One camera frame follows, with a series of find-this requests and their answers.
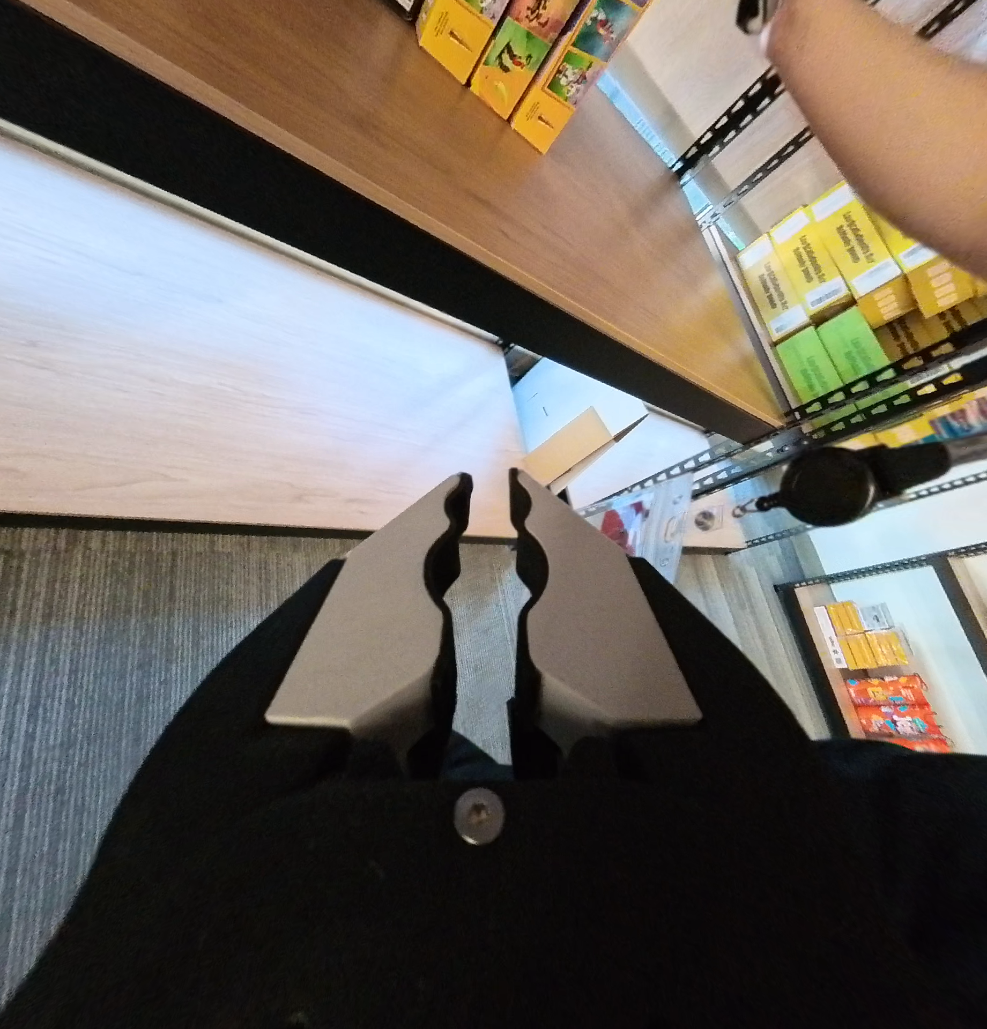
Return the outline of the person's right forearm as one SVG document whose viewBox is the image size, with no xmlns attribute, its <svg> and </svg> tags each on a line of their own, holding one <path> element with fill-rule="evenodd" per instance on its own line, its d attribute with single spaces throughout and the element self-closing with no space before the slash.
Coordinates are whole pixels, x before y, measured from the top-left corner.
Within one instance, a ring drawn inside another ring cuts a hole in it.
<svg viewBox="0 0 987 1029">
<path fill-rule="evenodd" d="M 762 46 L 852 189 L 987 280 L 987 66 L 853 1 L 779 2 Z"/>
</svg>

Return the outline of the black badge reel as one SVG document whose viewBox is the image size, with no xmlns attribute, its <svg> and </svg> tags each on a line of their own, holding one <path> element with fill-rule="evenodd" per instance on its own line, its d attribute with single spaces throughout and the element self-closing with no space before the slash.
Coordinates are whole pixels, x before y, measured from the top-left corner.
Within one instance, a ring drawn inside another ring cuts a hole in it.
<svg viewBox="0 0 987 1029">
<path fill-rule="evenodd" d="M 834 528 L 858 521 L 880 503 L 933 482 L 952 467 L 946 443 L 912 443 L 865 449 L 842 446 L 796 456 L 778 488 L 737 505 L 732 516 L 783 509 L 810 527 Z"/>
</svg>

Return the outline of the green box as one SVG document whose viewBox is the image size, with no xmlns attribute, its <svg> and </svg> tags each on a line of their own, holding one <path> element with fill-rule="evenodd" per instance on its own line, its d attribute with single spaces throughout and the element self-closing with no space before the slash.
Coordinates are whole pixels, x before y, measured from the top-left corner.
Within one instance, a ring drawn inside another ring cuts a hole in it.
<svg viewBox="0 0 987 1029">
<path fill-rule="evenodd" d="M 773 348 L 800 405 L 827 396 L 843 385 L 819 331 L 809 326 Z"/>
<path fill-rule="evenodd" d="M 817 332 L 840 385 L 857 382 L 892 361 L 856 305 L 823 321 Z"/>
</svg>

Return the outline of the white printed paper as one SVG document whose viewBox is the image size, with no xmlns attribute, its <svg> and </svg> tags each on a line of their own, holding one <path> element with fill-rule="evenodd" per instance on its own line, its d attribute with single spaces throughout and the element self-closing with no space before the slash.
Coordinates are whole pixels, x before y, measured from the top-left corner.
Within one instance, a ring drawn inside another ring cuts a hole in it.
<svg viewBox="0 0 987 1029">
<path fill-rule="evenodd" d="M 692 481 L 671 480 L 615 498 L 590 519 L 626 555 L 641 558 L 669 583 L 677 578 L 691 508 Z"/>
</svg>

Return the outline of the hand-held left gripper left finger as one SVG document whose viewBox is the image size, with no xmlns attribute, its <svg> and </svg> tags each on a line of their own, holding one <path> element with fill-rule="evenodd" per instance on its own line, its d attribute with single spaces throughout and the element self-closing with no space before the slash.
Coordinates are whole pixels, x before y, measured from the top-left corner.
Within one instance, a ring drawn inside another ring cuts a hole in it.
<svg viewBox="0 0 987 1029">
<path fill-rule="evenodd" d="M 452 615 L 471 478 L 453 474 L 354 547 L 266 712 L 277 728 L 342 730 L 410 756 L 451 726 Z"/>
</svg>

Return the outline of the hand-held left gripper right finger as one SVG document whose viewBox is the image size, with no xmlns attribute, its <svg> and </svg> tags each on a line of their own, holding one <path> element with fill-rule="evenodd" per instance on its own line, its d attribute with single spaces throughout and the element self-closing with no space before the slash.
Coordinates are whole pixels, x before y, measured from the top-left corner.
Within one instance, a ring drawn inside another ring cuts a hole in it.
<svg viewBox="0 0 987 1029">
<path fill-rule="evenodd" d="M 625 551 L 523 470 L 513 472 L 519 617 L 513 752 L 570 753 L 702 712 Z"/>
</svg>

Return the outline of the stack of yellow boxes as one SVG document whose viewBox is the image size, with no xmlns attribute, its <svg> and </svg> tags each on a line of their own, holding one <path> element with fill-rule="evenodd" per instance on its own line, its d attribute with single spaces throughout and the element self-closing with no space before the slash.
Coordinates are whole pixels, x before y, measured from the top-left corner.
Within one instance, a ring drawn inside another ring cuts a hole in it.
<svg viewBox="0 0 987 1029">
<path fill-rule="evenodd" d="M 986 279 L 898 230 L 844 182 L 750 242 L 736 263 L 774 346 L 851 308 L 881 328 L 987 300 Z"/>
</svg>

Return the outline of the cardboard box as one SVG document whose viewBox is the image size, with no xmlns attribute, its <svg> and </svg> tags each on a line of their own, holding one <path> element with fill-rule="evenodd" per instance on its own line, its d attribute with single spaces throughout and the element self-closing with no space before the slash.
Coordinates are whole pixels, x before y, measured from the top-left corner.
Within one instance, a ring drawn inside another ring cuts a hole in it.
<svg viewBox="0 0 987 1029">
<path fill-rule="evenodd" d="M 530 478 L 558 493 L 640 426 L 648 414 L 644 411 L 636 417 L 626 417 L 621 428 L 613 430 L 599 409 L 584 409 L 576 418 L 527 454 L 521 468 Z"/>
</svg>

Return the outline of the background shelf unit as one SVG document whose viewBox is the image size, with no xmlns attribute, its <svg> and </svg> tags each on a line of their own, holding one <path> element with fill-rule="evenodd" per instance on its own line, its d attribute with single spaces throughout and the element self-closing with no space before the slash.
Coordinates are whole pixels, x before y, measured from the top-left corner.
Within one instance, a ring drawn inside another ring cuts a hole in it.
<svg viewBox="0 0 987 1029">
<path fill-rule="evenodd" d="M 987 542 L 775 593 L 832 737 L 987 755 Z"/>
</svg>

